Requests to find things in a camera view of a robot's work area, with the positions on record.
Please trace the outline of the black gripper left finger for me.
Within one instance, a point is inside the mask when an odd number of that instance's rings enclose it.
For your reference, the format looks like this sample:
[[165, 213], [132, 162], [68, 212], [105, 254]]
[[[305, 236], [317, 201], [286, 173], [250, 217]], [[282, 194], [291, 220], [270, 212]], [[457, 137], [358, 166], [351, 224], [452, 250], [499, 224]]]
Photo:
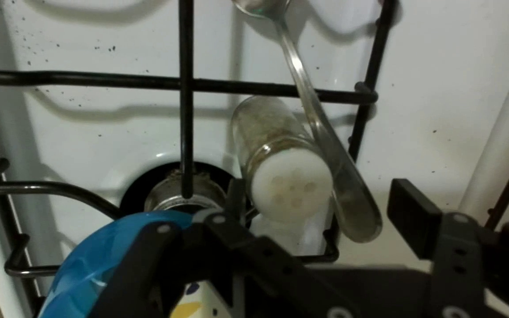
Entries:
[[146, 224], [91, 307], [91, 318], [167, 318], [192, 280], [222, 291], [236, 314], [266, 310], [296, 318], [349, 318], [328, 282], [266, 236], [241, 224], [245, 182], [233, 180], [220, 212], [180, 229]]

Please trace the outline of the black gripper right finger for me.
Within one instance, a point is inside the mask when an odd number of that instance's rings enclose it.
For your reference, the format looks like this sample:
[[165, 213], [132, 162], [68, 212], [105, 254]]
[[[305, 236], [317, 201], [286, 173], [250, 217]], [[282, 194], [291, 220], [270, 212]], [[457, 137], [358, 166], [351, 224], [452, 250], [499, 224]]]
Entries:
[[441, 212], [406, 178], [390, 182], [386, 217], [413, 254], [431, 261], [427, 318], [494, 318], [485, 291], [509, 305], [509, 222], [492, 231]]

